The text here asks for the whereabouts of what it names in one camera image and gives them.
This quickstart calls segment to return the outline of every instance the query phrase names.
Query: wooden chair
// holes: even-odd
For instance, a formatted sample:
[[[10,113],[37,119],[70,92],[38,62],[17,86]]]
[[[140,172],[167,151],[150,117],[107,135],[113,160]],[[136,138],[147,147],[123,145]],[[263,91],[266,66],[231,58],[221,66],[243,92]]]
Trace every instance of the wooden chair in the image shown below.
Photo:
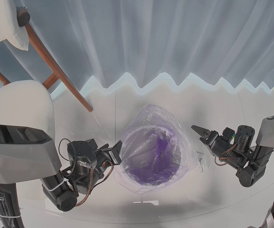
[[[44,81],[43,85],[46,89],[49,89],[58,79],[60,79],[63,84],[70,90],[70,92],[81,102],[81,104],[91,112],[93,108],[86,101],[86,99],[79,93],[79,91],[75,88],[75,86],[71,83],[69,78],[65,75],[60,66],[56,63],[52,55],[48,52],[40,38],[37,36],[31,25],[29,24],[30,15],[25,7],[17,7],[17,20],[18,25],[20,27],[25,26],[28,36],[29,42],[35,48],[37,53],[41,56],[41,58],[47,63],[47,65],[51,68],[53,73]],[[7,85],[10,81],[0,73],[0,81],[3,85]]]

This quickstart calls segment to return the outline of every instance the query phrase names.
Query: tile floor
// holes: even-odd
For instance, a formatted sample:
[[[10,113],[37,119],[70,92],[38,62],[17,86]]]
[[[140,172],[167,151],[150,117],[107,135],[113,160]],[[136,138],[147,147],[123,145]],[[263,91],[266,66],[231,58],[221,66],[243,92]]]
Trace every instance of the tile floor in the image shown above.
[[[190,127],[195,124],[222,133],[225,127],[236,130],[247,124],[258,131],[261,120],[274,114],[274,89],[264,84],[254,89],[246,81],[233,89],[223,79],[211,86],[192,74],[180,86],[168,74],[160,74],[140,89],[134,78],[125,74],[108,89],[92,77],[81,93],[93,105],[92,113],[63,85],[52,93],[56,143],[62,138],[95,138],[98,146],[113,145],[145,105],[157,104],[174,114],[193,147],[205,154],[208,169],[203,173],[191,171],[177,183],[144,195],[132,194],[110,177],[84,205],[65,213],[47,210],[44,200],[20,200],[26,227],[35,223],[60,228],[70,224],[98,228],[245,228],[262,224],[274,199],[274,153],[264,177],[251,188],[243,188],[233,168],[214,164]],[[61,153],[67,155],[65,146],[61,145]]]

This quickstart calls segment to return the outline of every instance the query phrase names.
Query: purple plastic bag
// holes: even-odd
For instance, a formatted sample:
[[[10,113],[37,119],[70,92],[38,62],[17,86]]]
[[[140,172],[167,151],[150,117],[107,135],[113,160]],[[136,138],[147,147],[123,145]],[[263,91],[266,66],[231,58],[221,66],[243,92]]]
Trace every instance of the purple plastic bag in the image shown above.
[[[197,156],[181,126],[166,109],[147,105],[122,137],[116,181],[142,194],[164,188],[197,166]]]

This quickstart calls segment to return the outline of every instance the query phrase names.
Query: curtain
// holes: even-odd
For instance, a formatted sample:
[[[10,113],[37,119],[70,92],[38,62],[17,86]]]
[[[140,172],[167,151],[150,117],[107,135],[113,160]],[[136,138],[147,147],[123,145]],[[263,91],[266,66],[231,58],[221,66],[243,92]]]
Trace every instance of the curtain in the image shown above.
[[[274,87],[274,0],[14,1],[78,90],[92,75],[108,88],[125,72],[141,88],[163,72],[177,85],[193,73]],[[52,73],[31,45],[8,42],[0,71],[10,81]]]

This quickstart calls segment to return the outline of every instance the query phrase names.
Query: robotic arm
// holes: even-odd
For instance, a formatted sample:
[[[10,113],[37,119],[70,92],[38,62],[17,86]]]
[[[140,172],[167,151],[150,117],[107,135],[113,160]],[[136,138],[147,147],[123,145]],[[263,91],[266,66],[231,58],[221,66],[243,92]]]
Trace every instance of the robotic arm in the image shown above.
[[[216,157],[219,161],[225,162],[222,165],[229,164],[237,170],[236,176],[242,186],[251,187],[264,175],[266,165],[274,151],[274,116],[262,120],[255,150],[251,148],[255,134],[252,127],[241,125],[236,133],[227,127],[222,135],[217,131],[195,125],[191,128],[201,136],[201,142],[206,145],[211,155],[215,156],[217,165],[221,164],[216,162]],[[274,203],[260,228],[274,228]]]
[[[121,163],[121,145],[120,141],[112,148],[106,144],[98,149],[94,139],[73,141],[67,145],[70,166],[60,171],[61,162],[54,141],[44,131],[0,125],[0,220],[3,227],[24,228],[17,182],[40,179],[43,192],[52,203],[61,211],[69,211],[77,205],[79,193],[89,195],[91,188],[104,177],[105,170]]]

